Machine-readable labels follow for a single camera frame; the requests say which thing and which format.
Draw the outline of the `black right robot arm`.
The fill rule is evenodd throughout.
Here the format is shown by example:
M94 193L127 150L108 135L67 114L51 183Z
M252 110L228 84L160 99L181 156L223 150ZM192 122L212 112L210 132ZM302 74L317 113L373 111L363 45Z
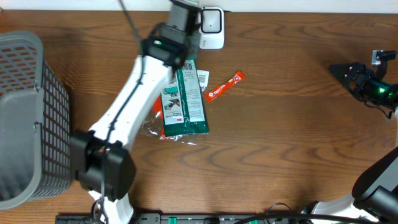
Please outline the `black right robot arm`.
M397 117L397 85L383 81L387 61L374 63L377 70L364 64L345 63L329 66L331 74L358 101L368 108L388 109L387 119ZM339 223L338 217L378 223L397 223L397 148L366 169L352 192L328 202L315 202L307 210L311 215L329 215L334 219L309 219L310 223Z

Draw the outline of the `red snack stick packet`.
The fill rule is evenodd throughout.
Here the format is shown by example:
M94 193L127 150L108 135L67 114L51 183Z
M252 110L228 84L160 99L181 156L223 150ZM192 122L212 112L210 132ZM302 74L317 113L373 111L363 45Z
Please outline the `red snack stick packet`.
M222 95L226 90L230 89L232 86L240 82L241 80L244 80L246 76L242 71L237 71L234 76L229 79L226 83L217 86L215 89L209 91L208 93L205 94L205 99L207 102L211 102L220 95Z

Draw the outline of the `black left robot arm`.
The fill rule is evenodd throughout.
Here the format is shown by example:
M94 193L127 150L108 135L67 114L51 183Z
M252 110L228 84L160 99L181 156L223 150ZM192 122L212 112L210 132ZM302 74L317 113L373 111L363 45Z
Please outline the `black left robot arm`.
M136 175L131 149L148 112L185 60L198 50L198 1L172 1L169 18L140 38L119 2L137 44L131 74L104 115L88 131L70 136L72 176L94 198L90 223L129 223L129 191Z

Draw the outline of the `green grip gloves package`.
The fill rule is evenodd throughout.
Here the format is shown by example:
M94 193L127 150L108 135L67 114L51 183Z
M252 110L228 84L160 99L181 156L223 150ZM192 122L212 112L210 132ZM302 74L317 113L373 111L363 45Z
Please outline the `green grip gloves package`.
M203 105L196 62L186 60L175 78L161 93L164 136L207 134L209 127Z

